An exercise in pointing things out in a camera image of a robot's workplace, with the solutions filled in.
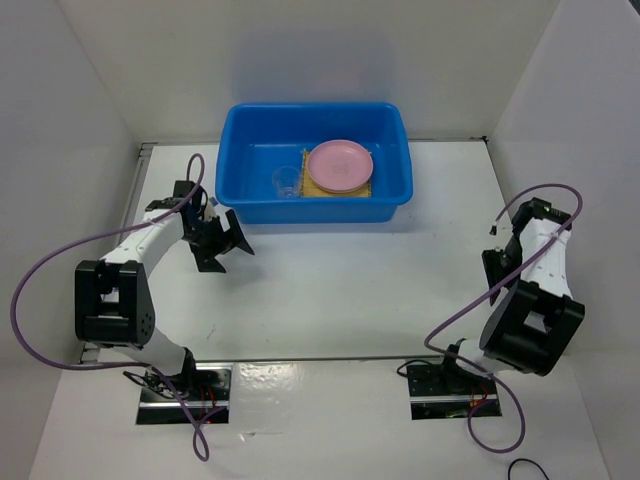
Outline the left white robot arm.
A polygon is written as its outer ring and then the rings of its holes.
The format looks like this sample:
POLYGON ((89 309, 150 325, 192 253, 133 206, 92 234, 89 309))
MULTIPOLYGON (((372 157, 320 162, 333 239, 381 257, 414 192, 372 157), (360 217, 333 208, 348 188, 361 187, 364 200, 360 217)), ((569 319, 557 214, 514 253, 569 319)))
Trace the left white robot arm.
POLYGON ((178 242, 188 245, 201 273, 222 273, 219 256, 253 249, 236 213, 218 214, 205 190, 188 180, 176 181, 172 196, 152 201, 142 223, 101 259, 76 267, 75 333, 143 365, 145 374, 135 379, 140 385, 184 400, 211 389, 218 377, 198 369, 193 353, 160 330, 148 277, 178 242))

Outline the pink plastic plate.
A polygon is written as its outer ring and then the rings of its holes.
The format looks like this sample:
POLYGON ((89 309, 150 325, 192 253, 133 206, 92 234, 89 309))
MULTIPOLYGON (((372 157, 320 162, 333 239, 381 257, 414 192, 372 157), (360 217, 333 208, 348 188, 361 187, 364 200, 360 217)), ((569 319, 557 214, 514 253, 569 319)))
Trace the pink plastic plate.
POLYGON ((320 189, 346 194, 365 186, 374 171, 371 153, 350 140, 329 140, 308 154, 306 170, 320 189))

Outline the clear plastic cup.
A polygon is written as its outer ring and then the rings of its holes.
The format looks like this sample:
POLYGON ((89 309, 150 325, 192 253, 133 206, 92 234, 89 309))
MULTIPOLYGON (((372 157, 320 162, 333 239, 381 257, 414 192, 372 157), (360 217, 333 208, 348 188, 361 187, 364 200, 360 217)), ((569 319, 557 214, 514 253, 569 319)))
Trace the clear plastic cup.
POLYGON ((298 168, 282 166, 272 175, 272 183, 276 194, 282 199, 293 199, 300 196, 302 175, 298 168))

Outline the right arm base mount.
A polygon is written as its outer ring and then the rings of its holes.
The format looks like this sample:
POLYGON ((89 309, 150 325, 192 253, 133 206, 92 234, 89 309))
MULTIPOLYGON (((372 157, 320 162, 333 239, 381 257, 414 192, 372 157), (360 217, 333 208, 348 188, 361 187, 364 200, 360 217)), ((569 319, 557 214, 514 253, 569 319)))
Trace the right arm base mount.
POLYGON ((408 387, 412 420, 500 417, 501 406, 493 381, 459 369, 449 358, 427 357, 406 360, 396 374, 408 387))

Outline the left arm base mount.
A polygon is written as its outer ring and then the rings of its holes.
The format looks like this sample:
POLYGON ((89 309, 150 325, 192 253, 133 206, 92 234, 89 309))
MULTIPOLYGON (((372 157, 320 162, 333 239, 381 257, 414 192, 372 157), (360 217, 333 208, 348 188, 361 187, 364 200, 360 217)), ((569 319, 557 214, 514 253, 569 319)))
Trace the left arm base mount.
MULTIPOLYGON (((230 363, 199 362, 198 373, 206 383, 181 397, 191 415, 205 424, 229 422, 229 400, 233 365, 230 363)), ((145 371, 137 374, 125 371, 123 375, 140 388, 136 417, 137 425, 188 424, 189 420, 179 401, 155 375, 145 371)))

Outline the orange plastic plate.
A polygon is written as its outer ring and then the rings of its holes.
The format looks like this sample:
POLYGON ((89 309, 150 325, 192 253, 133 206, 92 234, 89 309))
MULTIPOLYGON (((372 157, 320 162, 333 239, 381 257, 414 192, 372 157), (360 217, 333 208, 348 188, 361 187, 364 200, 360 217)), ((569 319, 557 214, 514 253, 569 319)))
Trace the orange plastic plate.
POLYGON ((355 197, 370 197, 371 196, 371 183, 366 182, 357 188, 349 190, 337 190, 327 189, 315 182, 311 182, 310 186, 305 190, 307 196, 310 197, 330 197, 330 196, 355 196, 355 197))

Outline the woven bamboo mat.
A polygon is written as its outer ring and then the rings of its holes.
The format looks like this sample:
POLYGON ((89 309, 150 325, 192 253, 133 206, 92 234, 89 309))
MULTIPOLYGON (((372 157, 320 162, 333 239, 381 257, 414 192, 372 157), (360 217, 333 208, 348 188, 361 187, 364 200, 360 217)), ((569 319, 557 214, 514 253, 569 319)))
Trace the woven bamboo mat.
MULTIPOLYGON (((338 197, 345 197, 345 198, 353 198, 351 196, 330 196, 330 197, 310 197, 307 196, 305 193, 305 190, 310 186, 311 182, 314 182, 311 179, 311 176, 308 172, 308 168, 307 168, 307 163, 308 163, 308 157, 309 157, 309 151, 307 149, 303 149, 301 151, 302 153, 302 182, 301 182, 301 191, 300 191, 300 196, 301 197, 305 197, 305 198, 338 198, 338 197)), ((372 197, 372 184, 371 184, 371 196, 370 197, 355 197, 355 198, 371 198, 372 197)))

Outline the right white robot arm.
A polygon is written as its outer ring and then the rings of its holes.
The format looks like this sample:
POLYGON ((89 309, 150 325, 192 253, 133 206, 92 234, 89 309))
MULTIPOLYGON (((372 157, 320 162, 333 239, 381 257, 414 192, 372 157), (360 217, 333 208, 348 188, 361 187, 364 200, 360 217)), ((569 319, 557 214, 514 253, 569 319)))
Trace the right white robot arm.
POLYGON ((482 252, 490 287, 526 261, 531 264, 505 284, 505 294, 489 297, 494 310, 480 338, 461 339, 448 347, 472 363, 445 357, 438 369, 443 389, 459 393, 486 373, 509 370, 544 377, 555 367, 585 316, 585 306, 573 299, 566 274, 571 230, 555 233, 569 218, 549 202, 533 198, 514 215, 507 245, 482 252))

